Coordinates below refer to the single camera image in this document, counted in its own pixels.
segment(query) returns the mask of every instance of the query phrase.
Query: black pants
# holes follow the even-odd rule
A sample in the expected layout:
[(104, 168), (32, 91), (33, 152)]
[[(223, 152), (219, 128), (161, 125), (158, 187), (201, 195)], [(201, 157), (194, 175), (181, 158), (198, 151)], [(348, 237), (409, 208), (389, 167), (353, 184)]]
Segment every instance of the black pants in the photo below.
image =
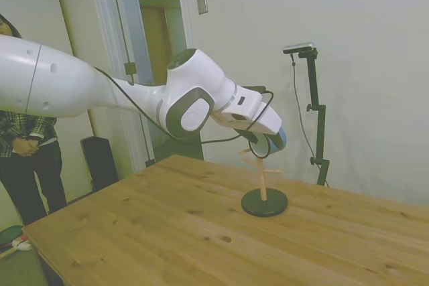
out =
[(39, 178), (49, 211), (55, 212), (67, 206), (61, 181), (61, 150), (58, 142), (39, 148), (31, 157), (13, 153), (12, 157), (0, 157), (0, 180), (21, 215), (24, 225), (46, 216), (34, 172)]

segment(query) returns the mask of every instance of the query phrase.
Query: person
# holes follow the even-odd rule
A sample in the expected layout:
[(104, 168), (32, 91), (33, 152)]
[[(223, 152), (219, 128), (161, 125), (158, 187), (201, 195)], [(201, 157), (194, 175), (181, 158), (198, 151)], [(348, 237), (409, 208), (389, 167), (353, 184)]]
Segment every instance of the person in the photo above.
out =
[[(1, 14), (0, 35), (21, 38)], [(67, 205), (60, 177), (62, 159), (55, 124), (55, 118), (0, 110), (0, 181), (24, 225), (47, 215), (35, 172), (50, 213)]]

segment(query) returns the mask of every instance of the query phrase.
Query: dark hair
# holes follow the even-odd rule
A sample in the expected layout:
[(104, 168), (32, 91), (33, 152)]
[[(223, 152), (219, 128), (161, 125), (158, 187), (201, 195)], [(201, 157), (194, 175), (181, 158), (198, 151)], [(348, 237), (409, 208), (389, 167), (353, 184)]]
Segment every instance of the dark hair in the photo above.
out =
[(0, 14), (0, 20), (3, 20), (3, 23), (5, 23), (5, 24), (7, 24), (8, 26), (9, 26), (9, 28), (11, 29), (11, 31), (12, 31), (12, 35), (14, 36), (14, 37), (17, 37), (17, 38), (22, 38), (21, 37), (21, 34), (19, 33), (19, 31), (18, 31), (18, 29), (16, 29), (15, 28), (15, 26), (14, 25), (12, 25), (10, 22), (9, 22), (9, 20), (7, 20), (3, 15), (1, 15)]

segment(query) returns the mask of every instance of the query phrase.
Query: hands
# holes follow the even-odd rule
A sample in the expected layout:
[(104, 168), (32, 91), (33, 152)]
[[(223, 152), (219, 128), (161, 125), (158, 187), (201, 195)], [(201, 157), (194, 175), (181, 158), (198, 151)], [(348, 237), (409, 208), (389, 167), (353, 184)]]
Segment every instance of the hands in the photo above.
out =
[(38, 151), (39, 142), (36, 140), (26, 140), (16, 137), (12, 142), (12, 147), (22, 157), (31, 157)]

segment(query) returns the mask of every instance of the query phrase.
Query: camera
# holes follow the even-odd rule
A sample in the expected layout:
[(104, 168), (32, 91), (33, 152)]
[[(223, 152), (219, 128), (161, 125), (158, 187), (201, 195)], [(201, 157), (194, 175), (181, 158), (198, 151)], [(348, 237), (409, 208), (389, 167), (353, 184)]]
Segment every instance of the camera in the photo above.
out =
[(314, 48), (313, 43), (302, 43), (302, 44), (286, 46), (283, 49), (283, 53), (285, 54), (302, 53), (302, 52), (308, 52), (310, 50), (313, 50), (313, 48)]

